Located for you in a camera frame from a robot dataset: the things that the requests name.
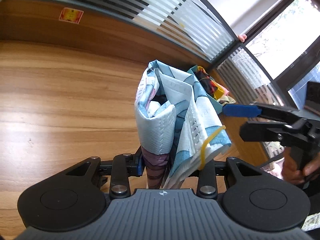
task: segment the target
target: window frame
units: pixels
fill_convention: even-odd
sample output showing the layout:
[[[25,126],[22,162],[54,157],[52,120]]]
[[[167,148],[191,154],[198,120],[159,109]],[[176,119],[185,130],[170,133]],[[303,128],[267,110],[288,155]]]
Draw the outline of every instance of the window frame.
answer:
[[[244,45],[247,45],[262,30],[264,30],[274,19],[278,17],[294,0],[282,0],[268,14],[266,14],[247,33]],[[320,0],[313,0],[318,5],[320,11]],[[279,93],[290,106],[297,108],[295,102],[289,94],[289,90],[297,84],[314,66],[320,61],[320,36],[300,55],[291,65],[289,65],[279,76],[271,81],[277,84]]]

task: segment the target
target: colorful fabric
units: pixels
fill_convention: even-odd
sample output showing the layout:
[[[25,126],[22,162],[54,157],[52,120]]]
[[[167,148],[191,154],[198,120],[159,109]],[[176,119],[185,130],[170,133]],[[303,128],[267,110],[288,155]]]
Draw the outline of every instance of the colorful fabric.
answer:
[[[163,180],[169,154],[155,155],[141,147],[147,171],[148,188],[159,189]]]
[[[208,95],[212,96],[215,100],[219,99],[225,94],[225,88],[219,85],[217,82],[210,77],[203,67],[197,66],[197,71],[195,75],[199,82],[201,83],[204,90]]]
[[[179,187],[199,167],[202,142],[222,125],[196,77],[157,60],[142,75],[135,114],[149,188]],[[230,144],[223,130],[206,146],[206,162]]]

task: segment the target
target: striped window film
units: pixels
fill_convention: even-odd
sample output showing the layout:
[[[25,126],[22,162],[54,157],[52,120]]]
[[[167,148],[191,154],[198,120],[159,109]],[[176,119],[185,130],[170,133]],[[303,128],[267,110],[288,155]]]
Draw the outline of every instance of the striped window film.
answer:
[[[270,79],[241,47],[218,66],[217,72],[233,92],[239,104],[248,105],[256,101],[277,106],[285,105]],[[251,118],[251,121],[265,122],[266,120]],[[270,158],[284,150],[279,142],[263,142],[262,144]]]
[[[152,30],[211,62],[234,38],[200,0],[68,0]]]

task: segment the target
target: finger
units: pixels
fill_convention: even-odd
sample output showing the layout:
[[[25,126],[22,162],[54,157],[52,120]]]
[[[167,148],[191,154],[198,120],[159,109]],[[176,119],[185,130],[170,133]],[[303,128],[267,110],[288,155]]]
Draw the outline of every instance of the finger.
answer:
[[[283,165],[292,171],[296,171],[298,169],[298,166],[297,166],[297,163],[295,162],[295,160],[293,158],[291,158],[290,152],[291,152],[290,147],[286,147],[284,149],[284,164]]]
[[[284,157],[283,168],[287,168],[290,171],[296,171],[297,170],[297,164],[293,163],[291,161],[291,159],[292,158],[290,156]]]
[[[289,182],[289,183],[291,183],[293,185],[300,185],[300,184],[304,183],[304,179],[290,180],[290,181],[287,181],[287,182]]]
[[[285,181],[304,180],[304,177],[301,171],[292,172],[290,170],[283,169],[281,174]]]
[[[314,171],[316,171],[320,167],[320,154],[317,155],[317,157],[309,162],[304,168],[303,173],[305,176],[310,175]]]

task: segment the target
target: rubber band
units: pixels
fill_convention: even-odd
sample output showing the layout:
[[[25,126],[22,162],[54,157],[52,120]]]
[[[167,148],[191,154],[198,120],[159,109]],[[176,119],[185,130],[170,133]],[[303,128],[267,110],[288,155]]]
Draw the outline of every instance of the rubber band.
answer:
[[[213,138],[215,138],[222,130],[225,130],[225,125],[220,126],[217,130],[215,130],[210,136],[207,137],[207,139],[204,140],[201,151],[200,151],[200,168],[199,170],[202,170],[205,166],[205,148],[207,147],[208,143],[211,142]]]
[[[205,77],[205,78],[202,78],[202,79],[199,79],[199,81],[203,80],[203,79],[210,79],[209,77]]]

